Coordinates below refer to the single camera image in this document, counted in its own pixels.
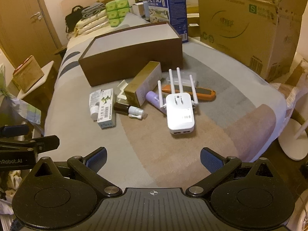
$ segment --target floor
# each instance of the floor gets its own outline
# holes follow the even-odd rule
[[[308,179],[301,174],[300,166],[308,160],[308,155],[301,161],[290,159],[281,149],[278,140],[272,142],[262,157],[268,158],[292,192],[294,199],[308,188]]]

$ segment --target blue milk carton box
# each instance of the blue milk carton box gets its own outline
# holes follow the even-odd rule
[[[151,23],[169,21],[182,42],[188,42],[186,0],[147,0],[147,3]]]

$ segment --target white wifi repeater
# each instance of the white wifi repeater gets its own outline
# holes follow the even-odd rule
[[[163,96],[161,92],[161,81],[158,83],[159,106],[167,110],[167,124],[172,134],[190,133],[194,130],[195,119],[193,115],[193,107],[198,105],[198,98],[193,83],[193,77],[190,75],[190,83],[192,86],[191,100],[190,94],[183,92],[180,69],[177,68],[177,77],[179,80],[179,93],[175,93],[172,70],[169,69],[171,94],[167,95],[166,103],[163,104]]]

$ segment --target purple bottle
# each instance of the purple bottle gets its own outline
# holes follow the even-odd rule
[[[152,104],[155,108],[159,109],[160,111],[162,111],[165,115],[167,114],[167,111],[165,108],[160,108],[159,107],[159,97],[158,94],[156,94],[153,91],[149,91],[147,93],[147,95],[145,96],[146,100]]]

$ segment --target silver bolt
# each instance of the silver bolt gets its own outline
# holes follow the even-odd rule
[[[117,192],[120,191],[120,189],[118,187],[115,187],[115,186],[109,186],[109,187],[106,187],[104,189],[104,191],[107,193],[107,194],[116,194]]]
[[[203,192],[203,188],[199,186],[192,186],[188,189],[188,191],[193,194],[201,194]]]

